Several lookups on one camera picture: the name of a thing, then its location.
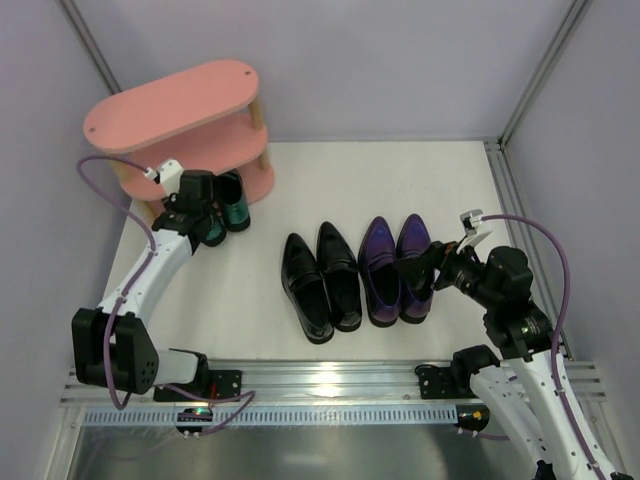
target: pair of purple shoes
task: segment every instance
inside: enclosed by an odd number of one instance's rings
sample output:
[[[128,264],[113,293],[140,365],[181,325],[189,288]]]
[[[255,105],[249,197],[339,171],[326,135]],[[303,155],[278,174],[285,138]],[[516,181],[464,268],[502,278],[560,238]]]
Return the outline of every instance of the pair of purple shoes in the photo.
[[[412,290],[393,267],[398,258],[414,258],[431,245],[424,222],[417,214],[404,222],[398,245],[382,217],[371,222],[362,240],[358,267],[364,282],[369,319],[377,327],[390,327],[400,317],[407,323],[421,323],[431,310],[432,278],[419,290]]]

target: white table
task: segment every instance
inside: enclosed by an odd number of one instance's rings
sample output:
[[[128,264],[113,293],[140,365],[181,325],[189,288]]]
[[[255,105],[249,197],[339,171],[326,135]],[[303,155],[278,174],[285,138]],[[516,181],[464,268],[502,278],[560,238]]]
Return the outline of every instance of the white table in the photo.
[[[325,220],[357,254],[376,215],[398,235],[407,215],[419,213],[433,240],[449,241],[463,236],[461,213],[500,212],[481,142],[276,143],[270,155],[276,184],[251,205],[249,230],[229,233],[218,247],[198,248],[167,287],[149,325],[156,348],[225,359],[445,360],[461,348],[490,343],[483,309],[451,288],[436,294],[421,325],[398,320],[380,329],[364,318],[356,332],[336,331],[330,342],[312,345],[280,284],[287,235],[301,234],[315,250]],[[492,226],[492,235],[478,248],[482,259],[491,248],[509,244],[504,223]],[[108,292],[145,241],[127,220]]]

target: robotic arm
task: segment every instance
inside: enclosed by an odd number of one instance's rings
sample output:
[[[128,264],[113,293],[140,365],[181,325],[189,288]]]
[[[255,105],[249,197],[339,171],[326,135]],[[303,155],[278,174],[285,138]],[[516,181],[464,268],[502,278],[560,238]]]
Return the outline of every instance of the robotic arm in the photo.
[[[562,389],[556,388],[551,361],[553,327],[531,300],[533,274],[524,252],[501,246],[489,253],[486,264],[480,262],[474,247],[490,233],[482,212],[468,212],[461,220],[466,231],[461,242],[434,242],[422,256],[397,260],[394,266],[416,289],[438,270],[434,290],[455,286],[486,308],[487,335],[518,376],[532,408],[519,397],[499,368],[499,360],[484,345],[454,354],[451,371],[458,388],[485,402],[530,462],[529,473],[536,480],[630,479],[616,473],[589,429],[566,381],[561,354],[557,354],[558,375],[564,382]],[[589,461],[579,435],[595,462]]]
[[[206,390],[206,356],[180,350],[157,351],[146,330],[164,290],[178,269],[201,243],[207,244],[215,225],[213,202],[218,183],[211,172],[184,171],[170,159],[147,175],[167,194],[165,211],[155,220],[151,238],[140,258],[115,291],[95,309],[81,308],[72,320],[73,349],[78,381],[106,387],[102,343],[107,321],[118,308],[126,285],[135,280],[115,316],[109,364],[117,390],[144,394],[168,383],[187,385],[193,393]],[[148,262],[146,268],[140,267]]]

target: pink shoe rack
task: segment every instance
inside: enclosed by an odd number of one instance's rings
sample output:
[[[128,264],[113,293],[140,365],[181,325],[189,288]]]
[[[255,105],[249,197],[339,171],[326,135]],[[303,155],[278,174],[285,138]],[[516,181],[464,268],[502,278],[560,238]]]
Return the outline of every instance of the pink shoe rack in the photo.
[[[85,118],[84,134],[102,152],[148,167],[173,157],[185,169],[237,168],[247,200],[255,202],[274,183],[258,87],[258,74],[246,63],[205,63],[104,99]],[[157,211],[160,185],[135,168],[111,166],[132,198]]]

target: black loafer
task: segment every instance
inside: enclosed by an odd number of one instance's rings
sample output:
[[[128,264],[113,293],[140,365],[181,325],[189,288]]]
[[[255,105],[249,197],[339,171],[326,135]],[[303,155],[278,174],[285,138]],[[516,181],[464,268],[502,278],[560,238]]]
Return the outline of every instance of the black loafer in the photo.
[[[331,323],[341,332],[353,332],[362,323],[358,264],[340,232],[324,222],[318,232],[318,267],[324,277]]]
[[[311,250],[297,233],[287,238],[281,278],[307,339],[316,345],[331,340],[333,327],[322,275]]]

